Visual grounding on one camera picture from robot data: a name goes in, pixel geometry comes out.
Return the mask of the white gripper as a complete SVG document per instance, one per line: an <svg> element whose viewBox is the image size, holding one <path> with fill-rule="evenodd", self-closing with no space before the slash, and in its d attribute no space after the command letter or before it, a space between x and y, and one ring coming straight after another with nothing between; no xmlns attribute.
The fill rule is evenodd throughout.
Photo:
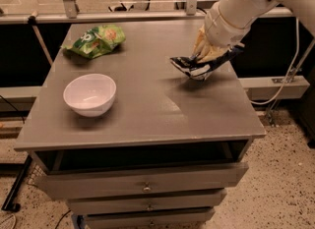
<svg viewBox="0 0 315 229"><path fill-rule="evenodd" d="M204 20L204 27L198 30L192 54L199 63L216 60L226 53L228 46L235 46L249 32L250 28L239 29L228 23L220 12L219 2L209 10Z"/></svg>

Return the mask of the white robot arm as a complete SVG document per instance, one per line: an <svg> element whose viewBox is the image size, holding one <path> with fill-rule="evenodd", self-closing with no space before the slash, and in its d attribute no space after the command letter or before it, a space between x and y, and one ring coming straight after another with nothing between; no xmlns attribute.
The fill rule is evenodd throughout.
<svg viewBox="0 0 315 229"><path fill-rule="evenodd" d="M222 56L239 44L251 25L282 4L315 35L315 0L220 0L209 10L199 29L193 54L199 63Z"/></svg>

